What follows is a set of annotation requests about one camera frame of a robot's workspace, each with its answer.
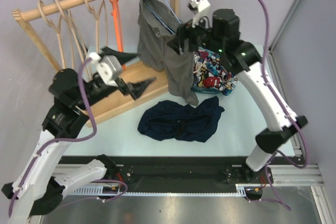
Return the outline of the navy blue shorts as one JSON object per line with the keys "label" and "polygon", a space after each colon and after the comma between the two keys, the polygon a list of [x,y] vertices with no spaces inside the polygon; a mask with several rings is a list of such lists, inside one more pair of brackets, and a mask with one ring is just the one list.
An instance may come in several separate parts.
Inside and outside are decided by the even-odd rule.
{"label": "navy blue shorts", "polygon": [[196,107],[165,100],[144,112],[138,131],[157,141],[174,138],[205,143],[217,131],[224,111],[218,97],[206,99]]}

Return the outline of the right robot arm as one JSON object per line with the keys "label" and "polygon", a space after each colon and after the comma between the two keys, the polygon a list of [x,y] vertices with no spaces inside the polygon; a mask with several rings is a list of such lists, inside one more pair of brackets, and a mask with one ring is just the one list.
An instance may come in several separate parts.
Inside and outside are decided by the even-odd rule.
{"label": "right robot arm", "polygon": [[195,19],[182,23],[167,45],[179,55],[198,47],[217,53],[220,64],[239,79],[258,105],[267,127],[255,137],[256,146],[242,169],[243,179],[254,183],[278,148],[296,133],[301,134],[308,120],[287,105],[268,78],[266,60],[252,43],[240,38],[239,17],[234,11],[214,11],[212,24],[207,28]]}

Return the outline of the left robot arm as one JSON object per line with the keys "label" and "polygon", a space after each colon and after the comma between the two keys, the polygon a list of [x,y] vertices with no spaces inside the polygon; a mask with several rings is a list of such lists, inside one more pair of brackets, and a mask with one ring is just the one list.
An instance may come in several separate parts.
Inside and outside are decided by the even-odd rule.
{"label": "left robot arm", "polygon": [[72,143],[88,140],[79,136],[87,122],[92,133],[97,133],[92,105],[116,91],[138,99],[155,81],[152,77],[132,83],[121,78],[126,64],[137,56],[103,47],[91,52],[78,70],[64,68],[56,73],[49,87],[54,105],[42,123],[34,152],[18,179],[2,188],[10,201],[9,223],[26,223],[31,216],[49,214],[69,193],[88,183],[114,182],[116,163],[106,155],[68,175],[55,176],[54,170]]}

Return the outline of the orange plastic hanger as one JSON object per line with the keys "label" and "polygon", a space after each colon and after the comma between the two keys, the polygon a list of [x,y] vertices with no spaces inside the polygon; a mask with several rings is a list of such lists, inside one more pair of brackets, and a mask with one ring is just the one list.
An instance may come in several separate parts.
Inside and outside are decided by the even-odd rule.
{"label": "orange plastic hanger", "polygon": [[118,3],[119,0],[109,0],[109,2],[111,3],[111,6],[112,6],[111,16],[113,16],[117,48],[120,52],[124,52],[123,36],[122,36],[122,22],[121,22],[119,3]]}

